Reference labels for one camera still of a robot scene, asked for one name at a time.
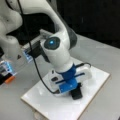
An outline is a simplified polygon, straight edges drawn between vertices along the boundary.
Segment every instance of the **small object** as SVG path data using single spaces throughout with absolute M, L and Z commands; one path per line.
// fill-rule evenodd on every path
M 10 83 L 11 81 L 13 81 L 15 79 L 15 76 L 13 76 L 11 73 L 8 73 L 7 75 L 2 75 L 0 74 L 0 85 L 3 83 Z
M 77 100 L 77 99 L 80 99 L 83 97 L 82 92 L 81 92 L 81 88 L 80 88 L 81 86 L 82 86 L 81 83 L 79 83 L 77 88 L 71 91 L 71 95 L 72 95 L 73 100 Z
M 9 83 L 12 82 L 14 79 L 15 79 L 15 76 L 11 76 L 11 77 L 9 77 L 9 78 L 5 81 L 5 83 L 6 83 L 6 84 L 9 84 Z
M 52 70 L 52 74 L 54 74 L 54 70 Z
M 58 78 L 57 77 L 54 77 L 51 79 L 52 82 L 55 82 L 55 81 L 58 81 Z

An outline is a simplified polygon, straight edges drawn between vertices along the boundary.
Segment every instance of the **black joint cap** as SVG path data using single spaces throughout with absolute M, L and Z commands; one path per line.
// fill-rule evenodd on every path
M 48 38 L 44 43 L 44 47 L 49 50 L 56 50 L 59 46 L 60 39 L 58 37 Z

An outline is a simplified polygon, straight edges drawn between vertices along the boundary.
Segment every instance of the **gray table surface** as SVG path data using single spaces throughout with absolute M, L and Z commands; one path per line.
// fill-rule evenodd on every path
M 118 120 L 120 116 L 120 49 L 78 35 L 71 56 L 111 73 L 111 77 L 85 110 L 80 120 Z M 37 58 L 42 76 L 52 67 Z M 35 120 L 33 110 L 20 97 L 39 81 L 33 62 L 9 85 L 0 87 L 0 120 Z

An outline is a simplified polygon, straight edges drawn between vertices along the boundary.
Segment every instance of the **table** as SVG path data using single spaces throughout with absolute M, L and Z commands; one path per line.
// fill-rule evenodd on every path
M 80 120 L 117 120 L 120 116 L 120 50 L 78 35 L 71 56 L 111 73 L 111 78 L 88 106 Z M 52 67 L 42 57 L 42 76 Z M 39 81 L 33 62 L 25 66 L 9 85 L 0 88 L 0 120 L 35 120 L 33 110 L 20 97 Z

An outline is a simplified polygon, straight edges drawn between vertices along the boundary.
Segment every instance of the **blue object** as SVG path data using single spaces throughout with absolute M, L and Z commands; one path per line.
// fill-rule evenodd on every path
M 54 41 L 53 41 L 53 40 L 51 40 L 51 41 L 50 41 L 50 44 L 51 44 L 51 45 L 53 45 L 53 44 L 54 44 Z
M 61 93 L 64 93 L 67 91 L 74 90 L 75 88 L 77 88 L 77 86 L 78 86 L 78 83 L 77 83 L 76 79 L 73 78 L 73 79 L 67 80 L 66 83 L 60 85 L 59 89 L 60 89 Z
M 63 80 L 61 82 L 64 82 L 59 86 L 61 93 L 71 91 L 78 86 L 77 80 L 75 78 L 75 73 L 76 73 L 76 67 L 74 64 L 67 72 L 59 73 L 63 77 Z

